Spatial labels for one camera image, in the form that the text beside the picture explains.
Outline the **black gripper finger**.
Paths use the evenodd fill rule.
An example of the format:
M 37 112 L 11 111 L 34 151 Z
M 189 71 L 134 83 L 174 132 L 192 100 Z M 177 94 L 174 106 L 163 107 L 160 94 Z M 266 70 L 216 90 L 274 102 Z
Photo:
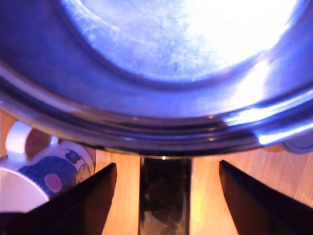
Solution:
M 224 197 L 240 235 L 311 235 L 313 209 L 220 161 Z
M 16 235 L 100 235 L 117 179 L 112 163 L 47 203 L 14 220 Z

